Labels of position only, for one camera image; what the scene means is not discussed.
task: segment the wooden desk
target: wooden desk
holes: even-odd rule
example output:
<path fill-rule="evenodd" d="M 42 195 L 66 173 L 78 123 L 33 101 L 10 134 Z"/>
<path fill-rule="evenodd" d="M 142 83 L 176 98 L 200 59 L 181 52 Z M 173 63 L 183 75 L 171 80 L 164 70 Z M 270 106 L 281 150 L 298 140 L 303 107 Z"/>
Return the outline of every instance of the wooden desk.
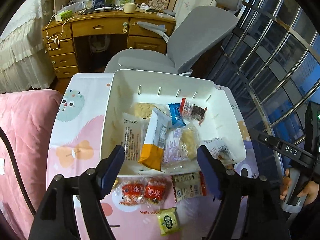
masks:
<path fill-rule="evenodd" d="M 56 23 L 53 21 L 47 27 L 48 36 L 57 35 L 58 43 L 46 39 L 47 32 L 43 28 L 42 35 L 58 78 L 72 77 L 79 72 L 89 72 L 92 58 L 89 50 L 89 35 L 112 34 L 110 54 L 115 55 L 123 49 L 148 49 L 166 54 L 167 44 L 156 33 L 141 28 L 137 21 L 165 25 L 170 36 L 175 27 L 175 20 L 163 19 L 156 14 L 135 12 L 126 14 L 122 11 L 99 12 L 88 15 L 75 13 L 71 20 Z"/>

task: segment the pink blanket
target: pink blanket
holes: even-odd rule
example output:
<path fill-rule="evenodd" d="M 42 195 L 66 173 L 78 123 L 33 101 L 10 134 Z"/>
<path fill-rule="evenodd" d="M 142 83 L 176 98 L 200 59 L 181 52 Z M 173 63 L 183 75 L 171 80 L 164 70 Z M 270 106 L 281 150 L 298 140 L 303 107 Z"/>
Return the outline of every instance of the pink blanket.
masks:
<path fill-rule="evenodd" d="M 53 123 L 62 95 L 54 90 L 33 90 L 0 95 L 0 127 L 10 140 L 22 180 L 37 210 L 46 191 L 46 165 Z M 2 140 L 0 201 L 14 221 L 21 239 L 28 239 L 33 216 L 22 196 Z"/>

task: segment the human hand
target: human hand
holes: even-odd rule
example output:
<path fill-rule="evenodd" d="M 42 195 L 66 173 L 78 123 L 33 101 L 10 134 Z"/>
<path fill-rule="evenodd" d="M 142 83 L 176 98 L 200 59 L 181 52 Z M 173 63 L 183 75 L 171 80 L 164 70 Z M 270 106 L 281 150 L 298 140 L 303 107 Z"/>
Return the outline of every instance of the human hand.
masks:
<path fill-rule="evenodd" d="M 285 175 L 283 179 L 283 185 L 280 187 L 280 199 L 284 200 L 284 197 L 288 193 L 288 188 L 291 185 L 292 180 L 288 177 L 289 176 L 289 169 L 285 170 Z M 319 184 L 315 183 L 314 181 L 309 181 L 305 188 L 298 194 L 298 197 L 307 196 L 304 205 L 308 205 L 316 200 L 319 193 Z"/>

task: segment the smartphone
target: smartphone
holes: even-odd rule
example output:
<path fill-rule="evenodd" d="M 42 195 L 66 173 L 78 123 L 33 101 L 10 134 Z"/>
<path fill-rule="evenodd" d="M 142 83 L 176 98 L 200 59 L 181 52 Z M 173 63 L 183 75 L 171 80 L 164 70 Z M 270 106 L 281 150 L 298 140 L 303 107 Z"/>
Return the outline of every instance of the smartphone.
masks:
<path fill-rule="evenodd" d="M 149 9 L 149 10 L 146 10 L 146 12 L 158 12 L 159 10 L 156 10 L 156 9 Z"/>

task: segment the snack package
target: snack package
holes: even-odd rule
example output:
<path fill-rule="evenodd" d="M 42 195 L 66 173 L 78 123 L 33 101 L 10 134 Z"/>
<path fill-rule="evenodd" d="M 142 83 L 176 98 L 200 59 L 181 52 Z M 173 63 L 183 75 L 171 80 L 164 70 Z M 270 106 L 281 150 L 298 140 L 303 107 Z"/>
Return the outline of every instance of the snack package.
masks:
<path fill-rule="evenodd" d="M 143 119 L 150 119 L 151 114 L 152 114 L 152 109 L 154 107 L 158 108 L 165 114 L 169 115 L 170 112 L 167 107 L 164 105 L 159 105 L 159 104 L 149 104 L 149 103 L 135 103 L 133 106 L 133 115 L 136 117 L 141 117 Z"/>
<path fill-rule="evenodd" d="M 169 104 L 173 129 L 177 129 L 177 128 L 186 126 L 186 124 L 184 123 L 184 121 L 181 117 L 181 113 L 179 110 L 180 106 L 181 106 L 180 103 Z"/>
<path fill-rule="evenodd" d="M 233 160 L 233 155 L 229 151 L 225 142 L 221 138 L 213 138 L 212 140 L 204 140 L 200 145 L 205 145 L 212 157 L 219 160 Z"/>
<path fill-rule="evenodd" d="M 161 178 L 148 178 L 144 189 L 144 200 L 146 204 L 161 204 L 167 187 L 165 180 Z"/>
<path fill-rule="evenodd" d="M 188 120 L 196 119 L 199 121 L 199 125 L 203 122 L 204 114 L 207 111 L 207 108 L 203 109 L 199 106 L 191 104 L 190 102 L 186 101 L 185 98 L 181 101 L 180 106 L 180 113 L 182 117 L 187 118 Z"/>
<path fill-rule="evenodd" d="M 124 181 L 116 187 L 116 194 L 122 196 L 120 204 L 135 206 L 143 203 L 145 182 L 143 179 Z"/>
<path fill-rule="evenodd" d="M 185 151 L 180 149 L 182 128 L 169 131 L 165 141 L 162 164 L 188 161 L 190 160 Z"/>
<path fill-rule="evenodd" d="M 161 235 L 170 234 L 180 229 L 175 211 L 176 208 L 173 207 L 160 210 L 157 214 Z"/>
<path fill-rule="evenodd" d="M 199 147 L 199 134 L 193 123 L 189 123 L 182 129 L 180 148 L 186 153 L 190 160 L 197 156 Z"/>
<path fill-rule="evenodd" d="M 134 116 L 149 119 L 152 114 L 152 109 L 155 107 L 153 104 L 148 103 L 135 103 Z"/>
<path fill-rule="evenodd" d="M 200 172 L 173 175 L 171 178 L 176 202 L 187 198 L 206 196 L 204 179 Z"/>
<path fill-rule="evenodd" d="M 121 145 L 124 148 L 125 159 L 129 161 L 138 161 L 147 133 L 148 121 L 143 120 L 140 117 L 123 113 L 122 122 L 124 124 L 124 131 Z"/>
<path fill-rule="evenodd" d="M 161 171 L 164 145 L 171 118 L 158 108 L 152 109 L 139 163 L 150 169 Z"/>

